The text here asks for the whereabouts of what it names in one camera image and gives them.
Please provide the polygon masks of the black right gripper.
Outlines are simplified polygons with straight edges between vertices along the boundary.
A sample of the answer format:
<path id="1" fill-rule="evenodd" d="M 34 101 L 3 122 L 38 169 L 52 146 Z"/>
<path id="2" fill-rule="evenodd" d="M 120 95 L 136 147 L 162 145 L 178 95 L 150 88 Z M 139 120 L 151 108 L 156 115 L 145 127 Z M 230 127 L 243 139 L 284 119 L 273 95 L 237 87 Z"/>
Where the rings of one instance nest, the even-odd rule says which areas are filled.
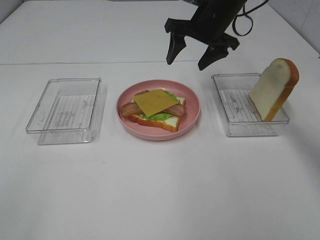
<path id="1" fill-rule="evenodd" d="M 185 36 L 209 45 L 198 62 L 200 71 L 225 58 L 228 46 L 210 46 L 223 37 L 228 26 L 240 11 L 239 0 L 199 0 L 198 8 L 190 20 L 168 18 L 164 28 L 170 33 L 166 62 L 171 65 L 187 46 Z"/>

